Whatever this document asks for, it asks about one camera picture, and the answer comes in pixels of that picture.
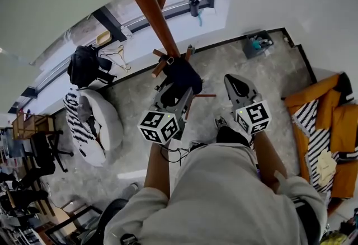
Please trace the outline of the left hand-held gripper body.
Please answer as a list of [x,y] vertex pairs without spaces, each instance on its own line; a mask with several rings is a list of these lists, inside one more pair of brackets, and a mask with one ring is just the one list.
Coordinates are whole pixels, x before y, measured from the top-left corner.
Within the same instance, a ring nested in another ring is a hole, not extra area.
[[181,140],[185,126],[185,115],[189,113],[182,111],[182,102],[175,98],[174,106],[156,106],[153,104],[144,111],[139,119],[137,127],[143,138],[149,142],[165,145],[171,139]]

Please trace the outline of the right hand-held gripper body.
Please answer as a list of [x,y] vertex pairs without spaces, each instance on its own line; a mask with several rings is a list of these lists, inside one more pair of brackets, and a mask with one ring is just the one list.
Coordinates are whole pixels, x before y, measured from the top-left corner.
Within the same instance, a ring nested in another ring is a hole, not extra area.
[[271,122],[272,116],[269,105],[255,88],[248,88],[244,96],[236,86],[229,86],[228,96],[233,105],[234,120],[248,134],[253,135],[265,130]]

